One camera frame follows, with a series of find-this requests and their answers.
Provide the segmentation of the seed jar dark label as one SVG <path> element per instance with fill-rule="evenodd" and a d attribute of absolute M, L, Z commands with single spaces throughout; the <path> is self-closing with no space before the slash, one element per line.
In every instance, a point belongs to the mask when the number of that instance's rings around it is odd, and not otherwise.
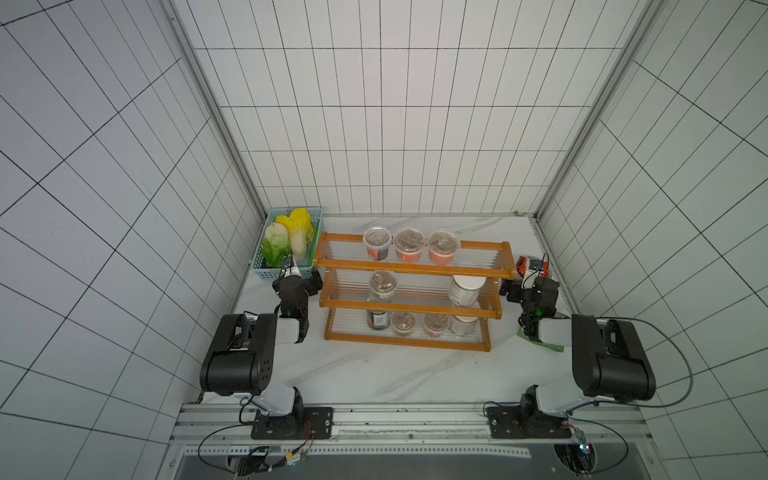
<path fill-rule="evenodd" d="M 383 261 L 388 257 L 391 241 L 391 232 L 381 226 L 370 227 L 363 235 L 368 258 L 372 261 Z"/>

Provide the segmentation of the seed jar red label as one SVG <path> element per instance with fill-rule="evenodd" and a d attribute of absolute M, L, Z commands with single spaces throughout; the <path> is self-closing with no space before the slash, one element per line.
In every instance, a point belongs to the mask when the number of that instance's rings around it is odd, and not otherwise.
<path fill-rule="evenodd" d="M 398 258 L 406 263 L 415 263 L 421 258 L 425 243 L 424 234 L 411 227 L 399 230 L 393 238 L 393 245 Z"/>
<path fill-rule="evenodd" d="M 460 239 L 451 231 L 435 230 L 427 238 L 430 260 L 437 265 L 449 265 L 461 249 Z"/>

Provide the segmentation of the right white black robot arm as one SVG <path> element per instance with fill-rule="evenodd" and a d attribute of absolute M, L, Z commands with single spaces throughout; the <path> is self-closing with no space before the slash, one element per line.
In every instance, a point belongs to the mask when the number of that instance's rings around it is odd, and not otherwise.
<path fill-rule="evenodd" d="M 560 315 L 559 283 L 546 276 L 502 282 L 499 294 L 521 306 L 520 336 L 536 346 L 571 355 L 559 378 L 530 386 L 513 405 L 485 410 L 495 439 L 567 439 L 567 414 L 601 402 L 628 404 L 655 395 L 656 379 L 629 320 Z"/>

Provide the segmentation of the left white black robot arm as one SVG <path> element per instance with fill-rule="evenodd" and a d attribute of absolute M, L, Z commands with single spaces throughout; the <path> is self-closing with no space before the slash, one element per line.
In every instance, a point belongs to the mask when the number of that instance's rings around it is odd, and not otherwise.
<path fill-rule="evenodd" d="M 202 363 L 200 387 L 219 396 L 246 394 L 246 404 L 256 408 L 248 422 L 254 440 L 328 439 L 334 409 L 305 405 L 298 388 L 273 378 L 276 347 L 306 338 L 309 298 L 322 290 L 322 278 L 312 268 L 308 277 L 285 273 L 273 285 L 279 297 L 274 310 L 221 318 Z"/>

